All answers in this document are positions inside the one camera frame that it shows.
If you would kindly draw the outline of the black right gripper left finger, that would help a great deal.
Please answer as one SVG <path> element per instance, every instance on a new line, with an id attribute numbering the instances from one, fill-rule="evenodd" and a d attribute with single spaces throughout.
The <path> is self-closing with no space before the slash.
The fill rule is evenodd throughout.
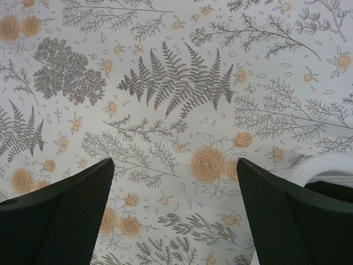
<path id="1" fill-rule="evenodd" d="M 90 264 L 113 175 L 106 158 L 1 202 L 1 264 Z"/>

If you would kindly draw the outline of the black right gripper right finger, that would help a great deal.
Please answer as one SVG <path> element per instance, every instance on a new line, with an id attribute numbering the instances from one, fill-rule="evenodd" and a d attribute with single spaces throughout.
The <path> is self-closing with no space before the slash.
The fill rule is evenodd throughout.
<path id="1" fill-rule="evenodd" d="M 237 163 L 259 264 L 352 264 L 352 188 L 299 185 L 251 161 Z"/>

